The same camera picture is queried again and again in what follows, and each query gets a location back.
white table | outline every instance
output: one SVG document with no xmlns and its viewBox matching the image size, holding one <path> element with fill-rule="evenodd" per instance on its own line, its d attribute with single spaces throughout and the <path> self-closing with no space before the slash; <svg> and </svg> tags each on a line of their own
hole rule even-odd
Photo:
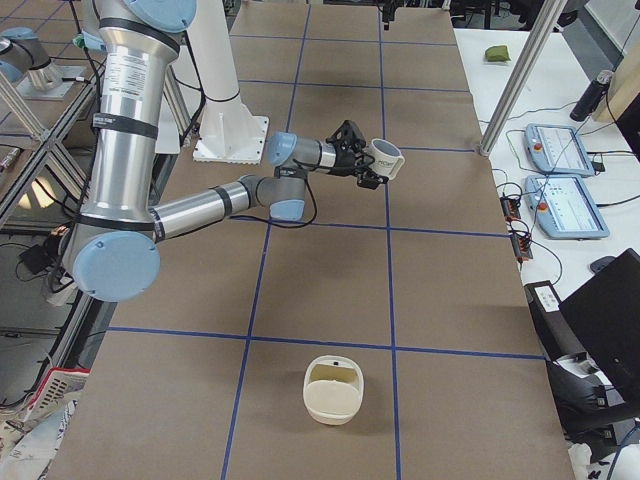
<svg viewBox="0 0 640 480">
<path fill-rule="evenodd" d="M 474 96 L 474 105 L 482 128 L 486 128 L 502 90 L 515 67 L 517 58 L 526 42 L 528 33 L 512 31 L 456 30 L 455 31 L 462 61 Z M 512 58 L 507 65 L 489 64 L 484 60 L 485 50 L 492 45 L 507 45 Z M 561 107 L 575 102 L 588 85 L 578 61 L 569 49 L 564 38 L 554 33 L 540 55 L 525 88 L 511 113 L 517 116 L 527 110 Z M 505 133 L 511 129 L 524 129 L 529 123 L 573 125 L 580 123 L 569 118 L 572 105 L 561 111 L 542 111 L 529 113 L 522 118 L 507 122 L 503 133 L 493 149 L 490 159 L 494 168 L 503 169 L 509 181 L 523 185 L 523 179 L 531 175 L 518 167 L 518 163 L 509 148 Z M 591 119 L 582 127 L 580 133 L 590 132 L 606 123 Z M 510 134 L 517 154 L 525 168 L 532 168 L 527 159 L 522 133 Z M 615 126 L 609 126 L 592 135 L 582 137 L 587 151 L 629 150 L 629 146 Z M 640 164 L 633 156 L 605 156 L 606 172 L 585 179 L 585 183 L 596 203 L 611 203 L 640 193 Z M 495 172 L 496 184 L 505 181 L 504 174 Z M 512 187 L 509 193 L 515 192 Z M 564 273 L 555 286 L 561 298 L 566 298 L 580 285 L 586 282 L 592 273 L 589 264 L 605 255 L 619 255 L 632 247 L 640 251 L 640 200 L 628 204 L 601 209 L 601 213 L 611 230 L 611 235 L 602 240 L 574 241 L 550 240 L 536 226 L 533 239 L 553 250 L 562 260 Z M 524 221 L 533 224 L 533 215 L 528 208 L 521 207 Z M 525 262 L 522 268 L 522 283 L 541 280 L 554 281 L 559 272 L 557 261 L 537 245 L 532 246 L 534 259 Z"/>
</svg>

green sponge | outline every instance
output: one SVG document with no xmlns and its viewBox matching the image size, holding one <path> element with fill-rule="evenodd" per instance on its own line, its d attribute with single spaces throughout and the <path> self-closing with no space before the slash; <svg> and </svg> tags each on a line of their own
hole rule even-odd
<svg viewBox="0 0 640 480">
<path fill-rule="evenodd" d="M 484 52 L 484 56 L 488 62 L 506 62 L 511 60 L 511 58 L 509 58 L 509 49 L 506 45 L 494 45 L 493 47 L 489 47 L 487 48 L 487 51 Z"/>
</svg>

white cup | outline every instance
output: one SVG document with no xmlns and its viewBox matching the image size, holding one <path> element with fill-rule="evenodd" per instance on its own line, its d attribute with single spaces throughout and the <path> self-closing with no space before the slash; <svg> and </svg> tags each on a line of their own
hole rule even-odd
<svg viewBox="0 0 640 480">
<path fill-rule="evenodd" d="M 400 167 L 404 165 L 404 156 L 400 149 L 391 142 L 374 138 L 368 150 L 369 155 L 375 160 L 371 169 L 378 175 L 388 177 L 389 180 L 396 178 Z"/>
</svg>

brown table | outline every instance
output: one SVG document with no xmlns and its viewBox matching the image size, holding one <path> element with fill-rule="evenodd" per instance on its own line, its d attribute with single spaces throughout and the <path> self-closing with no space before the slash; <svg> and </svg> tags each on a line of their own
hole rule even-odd
<svg viewBox="0 0 640 480">
<path fill-rule="evenodd" d="M 48 478 L 572 479 L 447 13 L 400 9 L 382 32 L 375 8 L 249 3 L 232 42 L 271 132 L 350 118 L 407 162 L 377 191 L 312 175 L 305 229 L 230 220 L 162 244 Z M 185 152 L 164 199 L 248 172 L 270 169 Z M 323 354 L 365 375 L 341 427 L 302 402 Z"/>
</svg>

